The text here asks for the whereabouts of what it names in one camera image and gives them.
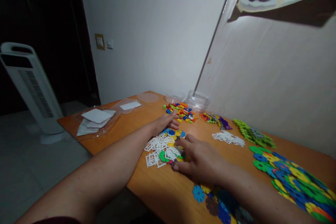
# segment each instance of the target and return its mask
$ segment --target human arm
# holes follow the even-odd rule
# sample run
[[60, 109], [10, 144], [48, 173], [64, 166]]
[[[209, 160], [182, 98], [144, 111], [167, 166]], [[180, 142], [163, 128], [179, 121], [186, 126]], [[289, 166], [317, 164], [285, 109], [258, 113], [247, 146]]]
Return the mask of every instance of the human arm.
[[143, 149], [165, 127], [178, 129], [176, 111], [135, 130], [77, 168], [39, 199], [17, 224], [56, 216], [93, 223], [99, 210], [129, 182]]
[[192, 161], [178, 162], [174, 170], [226, 189], [262, 223], [319, 223], [262, 181], [224, 160], [209, 143], [188, 134], [175, 144], [182, 146]]

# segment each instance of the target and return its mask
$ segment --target dark doorway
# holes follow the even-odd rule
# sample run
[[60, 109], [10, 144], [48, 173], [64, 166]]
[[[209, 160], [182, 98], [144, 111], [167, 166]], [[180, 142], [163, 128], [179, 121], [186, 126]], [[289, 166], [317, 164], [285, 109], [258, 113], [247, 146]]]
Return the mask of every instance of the dark doorway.
[[[0, 0], [0, 44], [32, 46], [59, 103], [100, 104], [82, 0]], [[2, 64], [0, 114], [26, 110]]]

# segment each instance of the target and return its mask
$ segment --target wooden table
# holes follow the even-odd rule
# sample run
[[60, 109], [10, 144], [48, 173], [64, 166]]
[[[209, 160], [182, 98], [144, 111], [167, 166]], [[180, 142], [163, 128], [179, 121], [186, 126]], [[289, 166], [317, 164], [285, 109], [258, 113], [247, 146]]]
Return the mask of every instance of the wooden table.
[[[157, 93], [154, 94], [159, 97], [157, 102], [142, 102], [144, 106], [136, 108], [130, 114], [122, 115], [108, 134], [95, 139], [81, 141], [81, 144], [95, 155], [140, 126], [165, 114], [165, 110], [162, 108], [163, 104], [167, 104], [164, 96]], [[117, 101], [104, 105], [104, 107], [110, 108], [116, 103]], [[61, 118], [58, 121], [72, 136], [76, 136], [79, 124], [74, 122], [70, 116]], [[230, 132], [243, 139], [243, 136], [232, 121], [228, 121], [233, 128]], [[200, 140], [211, 143], [224, 158], [241, 166], [253, 176], [272, 186], [270, 177], [266, 173], [257, 170], [253, 165], [254, 158], [249, 150], [249, 146], [253, 145], [252, 143], [246, 141], [245, 147], [242, 148], [238, 145], [228, 145], [225, 142], [215, 140], [211, 134], [220, 132], [218, 126], [208, 124], [202, 118], [199, 118], [193, 124], [183, 121], [180, 124], [180, 129]], [[336, 161], [334, 159], [302, 145], [263, 133], [274, 139], [276, 151], [279, 154], [293, 160], [315, 175], [326, 183], [332, 191], [336, 190]], [[134, 174], [127, 185], [128, 189], [138, 196], [145, 205], [166, 223], [221, 223], [218, 217], [213, 217], [209, 214], [205, 203], [200, 204], [194, 199], [192, 195], [194, 184], [189, 179], [178, 172], [173, 172], [169, 165], [159, 169], [156, 166], [147, 168], [146, 154], [147, 152], [142, 153]]]

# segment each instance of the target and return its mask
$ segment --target white floor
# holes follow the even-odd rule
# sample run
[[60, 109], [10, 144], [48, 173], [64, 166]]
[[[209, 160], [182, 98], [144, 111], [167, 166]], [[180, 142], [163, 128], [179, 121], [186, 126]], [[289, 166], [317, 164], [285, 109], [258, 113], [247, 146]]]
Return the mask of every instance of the white floor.
[[[62, 105], [66, 115], [86, 107]], [[41, 130], [29, 111], [0, 116], [0, 223], [14, 223], [35, 201], [90, 158], [77, 142], [40, 144]], [[97, 223], [128, 223], [146, 212], [127, 189], [99, 214]]]

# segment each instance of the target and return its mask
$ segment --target human hand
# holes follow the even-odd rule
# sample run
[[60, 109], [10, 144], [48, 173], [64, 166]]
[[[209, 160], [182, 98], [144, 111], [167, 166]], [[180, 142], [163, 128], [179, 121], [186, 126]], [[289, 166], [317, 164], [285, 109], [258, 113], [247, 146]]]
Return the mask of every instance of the human hand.
[[178, 119], [177, 111], [174, 110], [170, 114], [160, 116], [158, 119], [151, 122], [153, 137], [157, 136], [164, 128], [170, 127], [175, 130], [179, 128], [180, 123], [175, 119]]
[[191, 162], [177, 162], [173, 169], [201, 180], [207, 184], [219, 184], [223, 177], [223, 170], [230, 163], [222, 158], [215, 148], [206, 142], [188, 134], [185, 139], [175, 141], [175, 145], [182, 146]]

